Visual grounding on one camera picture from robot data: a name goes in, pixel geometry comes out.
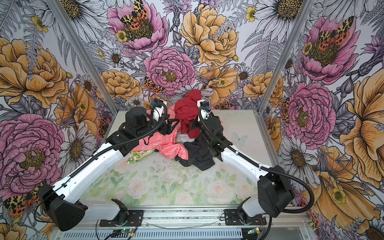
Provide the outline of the pink printed cloth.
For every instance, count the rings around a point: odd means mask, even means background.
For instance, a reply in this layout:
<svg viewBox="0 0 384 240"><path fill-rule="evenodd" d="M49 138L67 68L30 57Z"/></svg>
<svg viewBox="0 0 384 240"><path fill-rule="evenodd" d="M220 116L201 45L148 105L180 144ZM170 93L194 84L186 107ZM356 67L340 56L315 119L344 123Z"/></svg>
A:
<svg viewBox="0 0 384 240"><path fill-rule="evenodd" d="M158 132L154 133L151 137L146 137L140 140L139 145L133 149L134 152L158 150L161 155L167 159L174 159L176 156L184 160L188 159L188 152L183 144L175 142L177 134L181 134L180 123L176 126L175 130L170 135L162 135Z"/></svg>

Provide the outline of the dark red cloth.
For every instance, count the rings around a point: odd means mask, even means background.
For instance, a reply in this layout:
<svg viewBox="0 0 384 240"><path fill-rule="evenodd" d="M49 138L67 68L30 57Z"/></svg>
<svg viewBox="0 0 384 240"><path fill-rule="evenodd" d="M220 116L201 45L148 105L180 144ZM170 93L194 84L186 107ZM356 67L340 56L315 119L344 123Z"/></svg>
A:
<svg viewBox="0 0 384 240"><path fill-rule="evenodd" d="M181 133L188 134L190 139L195 139L200 135L199 129L190 129L190 123L198 117L197 102L201 99L201 91L192 90L175 104L175 118L180 120Z"/></svg>

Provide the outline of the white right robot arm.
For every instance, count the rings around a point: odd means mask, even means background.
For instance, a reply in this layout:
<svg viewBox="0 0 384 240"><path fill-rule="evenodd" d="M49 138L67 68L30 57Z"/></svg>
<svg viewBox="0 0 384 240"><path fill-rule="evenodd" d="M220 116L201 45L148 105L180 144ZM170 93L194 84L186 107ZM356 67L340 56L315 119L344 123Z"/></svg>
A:
<svg viewBox="0 0 384 240"><path fill-rule="evenodd" d="M276 218L293 200L294 193L289 178L281 167L265 166L242 153L223 135L219 117L198 118L202 146L208 149L209 156L234 167L252 183L257 185L258 195L246 198L238 206L239 218L249 221L257 215Z"/></svg>

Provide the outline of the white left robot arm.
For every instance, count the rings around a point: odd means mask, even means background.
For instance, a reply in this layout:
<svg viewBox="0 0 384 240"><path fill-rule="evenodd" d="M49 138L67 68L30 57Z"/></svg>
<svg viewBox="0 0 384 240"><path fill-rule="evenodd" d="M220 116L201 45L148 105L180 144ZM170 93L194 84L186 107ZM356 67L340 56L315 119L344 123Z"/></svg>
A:
<svg viewBox="0 0 384 240"><path fill-rule="evenodd" d="M159 132L170 135L179 120L172 119L167 106L156 103L150 113L143 107L134 107L126 113L125 121L104 144L83 164L53 186L43 184L38 190L42 210L62 231L68 231L79 223L106 220L118 226L128 220L128 208L119 200L101 203L81 203L87 188L110 166L120 161L140 143Z"/></svg>

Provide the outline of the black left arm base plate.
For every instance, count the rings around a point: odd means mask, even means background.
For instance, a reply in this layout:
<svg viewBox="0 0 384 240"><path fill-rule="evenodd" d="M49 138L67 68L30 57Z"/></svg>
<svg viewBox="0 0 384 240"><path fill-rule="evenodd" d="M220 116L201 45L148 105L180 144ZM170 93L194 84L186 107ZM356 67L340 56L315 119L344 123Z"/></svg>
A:
<svg viewBox="0 0 384 240"><path fill-rule="evenodd" d="M118 213L113 220L101 220L100 227L140 227L144 218L143 210L127 210Z"/></svg>

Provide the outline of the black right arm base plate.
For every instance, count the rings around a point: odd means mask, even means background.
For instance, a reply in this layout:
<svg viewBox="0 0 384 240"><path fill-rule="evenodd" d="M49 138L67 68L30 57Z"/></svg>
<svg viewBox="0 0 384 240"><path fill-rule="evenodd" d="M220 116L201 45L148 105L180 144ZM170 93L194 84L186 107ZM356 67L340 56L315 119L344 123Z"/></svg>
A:
<svg viewBox="0 0 384 240"><path fill-rule="evenodd" d="M226 226L264 226L267 224L263 215L248 217L238 209L224 209L224 221Z"/></svg>

